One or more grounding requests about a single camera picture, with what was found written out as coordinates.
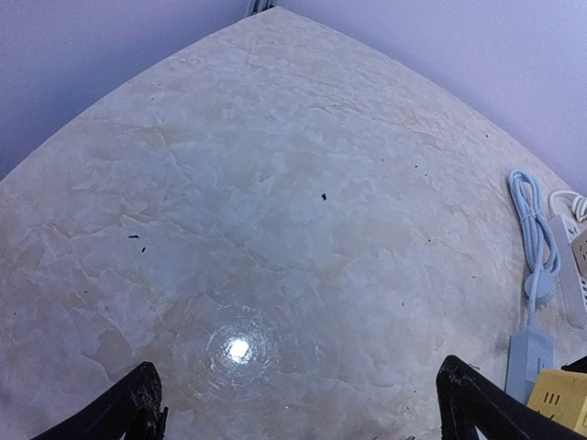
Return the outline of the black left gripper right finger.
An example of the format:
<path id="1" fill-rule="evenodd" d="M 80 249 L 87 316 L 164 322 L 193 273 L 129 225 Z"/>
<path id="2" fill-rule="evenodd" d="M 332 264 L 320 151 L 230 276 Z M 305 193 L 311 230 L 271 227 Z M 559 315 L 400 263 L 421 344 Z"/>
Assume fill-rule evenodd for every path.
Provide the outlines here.
<path id="1" fill-rule="evenodd" d="M 436 377 L 443 439 L 582 439 L 515 400 L 459 357 L 446 357 Z"/>

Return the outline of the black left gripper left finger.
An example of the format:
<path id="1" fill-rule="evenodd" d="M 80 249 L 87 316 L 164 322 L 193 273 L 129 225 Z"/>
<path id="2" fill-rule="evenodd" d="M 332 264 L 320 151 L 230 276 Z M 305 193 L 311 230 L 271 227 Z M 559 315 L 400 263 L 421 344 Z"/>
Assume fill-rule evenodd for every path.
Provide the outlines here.
<path id="1" fill-rule="evenodd" d="M 142 362 L 78 413 L 38 439 L 162 439 L 169 409 L 161 406 L 161 379 Z"/>

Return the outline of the yellow cube socket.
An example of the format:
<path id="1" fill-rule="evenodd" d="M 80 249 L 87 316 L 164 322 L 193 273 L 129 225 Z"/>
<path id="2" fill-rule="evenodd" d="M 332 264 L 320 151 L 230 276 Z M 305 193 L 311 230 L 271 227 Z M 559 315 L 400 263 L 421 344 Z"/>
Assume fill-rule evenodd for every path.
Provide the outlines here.
<path id="1" fill-rule="evenodd" d="M 586 374 L 543 369 L 527 406 L 572 431 L 586 436 Z"/>

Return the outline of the white power strip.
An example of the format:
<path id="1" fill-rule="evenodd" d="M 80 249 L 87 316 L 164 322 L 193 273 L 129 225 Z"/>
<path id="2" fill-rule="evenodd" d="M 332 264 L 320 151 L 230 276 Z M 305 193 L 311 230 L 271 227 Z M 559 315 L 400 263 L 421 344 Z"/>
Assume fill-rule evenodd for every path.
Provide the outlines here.
<path id="1" fill-rule="evenodd" d="M 582 229 L 565 214 L 554 216 L 549 225 L 559 249 L 559 282 L 567 320 L 571 326 L 583 330 L 586 328 L 586 278 L 577 271 L 569 232 L 572 228 Z"/>

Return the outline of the blue power strip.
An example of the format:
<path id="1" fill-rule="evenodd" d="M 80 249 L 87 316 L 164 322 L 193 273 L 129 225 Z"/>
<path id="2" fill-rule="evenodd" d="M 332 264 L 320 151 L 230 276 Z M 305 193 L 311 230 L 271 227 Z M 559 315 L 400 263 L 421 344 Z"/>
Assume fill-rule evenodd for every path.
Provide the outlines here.
<path id="1" fill-rule="evenodd" d="M 527 404 L 542 369 L 553 367 L 552 338 L 537 327 L 527 327 L 510 337 L 505 392 Z"/>

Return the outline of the beige cube socket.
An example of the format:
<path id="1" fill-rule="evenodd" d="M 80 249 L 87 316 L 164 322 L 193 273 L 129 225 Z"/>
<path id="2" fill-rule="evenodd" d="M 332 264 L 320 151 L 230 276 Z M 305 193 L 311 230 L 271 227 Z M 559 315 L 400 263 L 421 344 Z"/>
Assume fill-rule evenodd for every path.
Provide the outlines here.
<path id="1" fill-rule="evenodd" d="M 577 267 L 577 271 L 587 277 L 587 231 L 572 228 L 570 232 L 570 249 Z"/>

